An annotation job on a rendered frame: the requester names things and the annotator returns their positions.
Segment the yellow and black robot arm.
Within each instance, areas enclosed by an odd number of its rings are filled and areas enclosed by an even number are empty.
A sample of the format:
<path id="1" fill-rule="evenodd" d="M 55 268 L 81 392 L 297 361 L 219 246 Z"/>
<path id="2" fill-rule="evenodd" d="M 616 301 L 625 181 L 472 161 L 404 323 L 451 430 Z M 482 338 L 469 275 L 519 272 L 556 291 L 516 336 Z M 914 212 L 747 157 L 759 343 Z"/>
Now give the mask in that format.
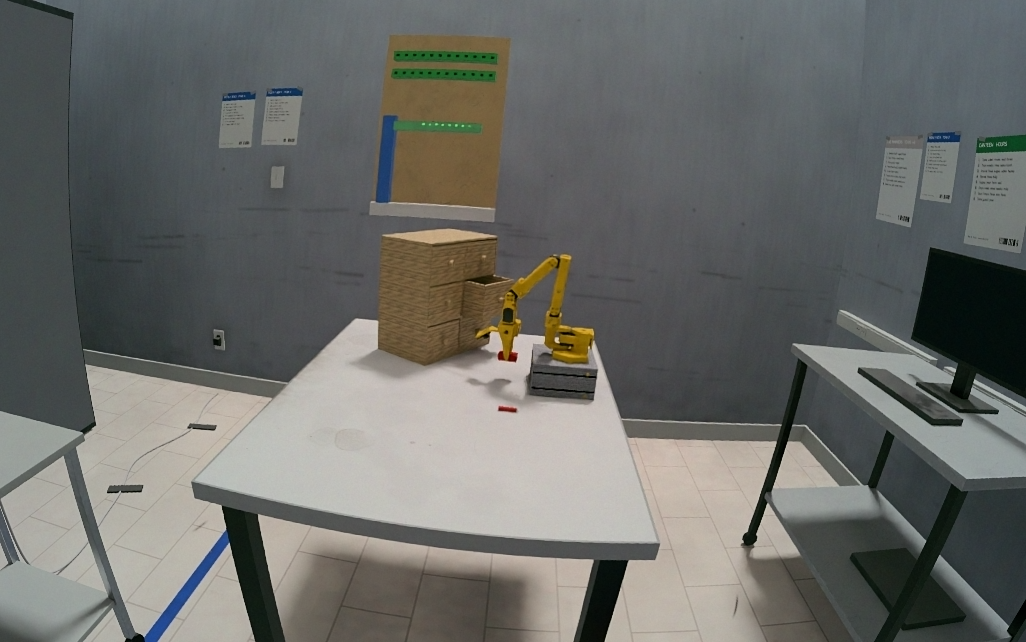
<path id="1" fill-rule="evenodd" d="M 591 346 L 590 338 L 592 338 L 591 329 L 570 328 L 569 326 L 560 325 L 562 313 L 559 311 L 561 311 L 560 307 L 562 305 L 561 302 L 563 300 L 561 297 L 564 295 L 563 289 L 565 288 L 565 279 L 567 279 L 568 276 L 571 256 L 563 254 L 561 257 L 551 255 L 547 260 L 545 260 L 546 264 L 544 264 L 545 262 L 543 263 L 544 266 L 540 265 L 535 272 L 532 272 L 532 276 L 530 276 L 530 277 L 528 276 L 529 278 L 527 277 L 528 279 L 525 279 L 526 281 L 521 278 L 505 294 L 505 304 L 502 308 L 502 323 L 514 324 L 517 318 L 518 297 L 520 299 L 523 298 L 535 284 L 545 277 L 552 269 L 558 268 L 550 311 L 547 312 L 545 319 L 546 331 L 544 344 L 549 349 L 552 349 L 552 359 L 558 359 L 558 361 L 567 362 L 569 364 L 587 363 L 588 348 Z M 555 342 L 556 331 L 559 332 L 560 339 L 558 338 L 558 342 L 560 343 Z M 568 346 L 570 346 L 569 349 Z"/>

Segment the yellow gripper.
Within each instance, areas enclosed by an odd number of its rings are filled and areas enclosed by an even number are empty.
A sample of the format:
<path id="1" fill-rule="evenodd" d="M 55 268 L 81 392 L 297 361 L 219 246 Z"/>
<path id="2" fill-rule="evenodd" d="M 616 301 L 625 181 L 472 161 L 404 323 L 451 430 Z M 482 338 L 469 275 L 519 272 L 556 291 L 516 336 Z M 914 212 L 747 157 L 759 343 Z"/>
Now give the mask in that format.
<path id="1" fill-rule="evenodd" d="M 484 337 L 485 339 L 487 339 L 488 337 L 490 337 L 489 334 L 492 331 L 494 332 L 499 332 L 500 338 L 501 338 L 502 344 L 503 344 L 504 358 L 507 361 L 509 359 L 510 352 L 512 352 L 512 350 L 513 350 L 514 338 L 518 337 L 518 335 L 520 333 L 521 324 L 522 324 L 522 322 L 520 320 L 518 320 L 518 319 L 516 319 L 516 321 L 515 321 L 514 324 L 502 323 L 502 320 L 501 320 L 499 322 L 498 328 L 491 326 L 491 327 L 489 327 L 489 328 L 487 328 L 487 329 L 479 332 L 479 334 L 476 336 L 476 338 L 479 337 L 478 339 L 480 339 L 480 338 Z M 487 332 L 485 332 L 485 331 L 487 331 Z M 483 333 L 483 334 L 481 334 L 481 333 Z"/>

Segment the wooden chest of drawers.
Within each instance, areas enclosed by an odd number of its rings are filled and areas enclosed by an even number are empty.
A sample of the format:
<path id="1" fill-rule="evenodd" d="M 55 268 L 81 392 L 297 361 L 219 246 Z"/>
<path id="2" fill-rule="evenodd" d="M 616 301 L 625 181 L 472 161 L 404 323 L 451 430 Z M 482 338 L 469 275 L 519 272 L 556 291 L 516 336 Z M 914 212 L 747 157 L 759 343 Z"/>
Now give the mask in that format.
<path id="1" fill-rule="evenodd" d="M 430 231 L 382 235 L 380 256 L 378 349 L 423 366 L 490 343 L 489 337 L 487 343 L 460 352 L 462 317 L 466 317 L 462 315 L 465 280 L 495 276 L 498 246 L 494 235 L 467 236 L 475 232 L 455 229 Z M 494 273 L 465 278 L 468 242 L 487 239 L 496 244 Z M 433 246 L 460 242 L 465 243 L 463 278 L 430 285 Z M 430 287 L 457 281 L 462 284 L 461 315 L 428 325 Z M 428 327 L 455 319 L 459 319 L 458 353 L 426 363 Z"/>

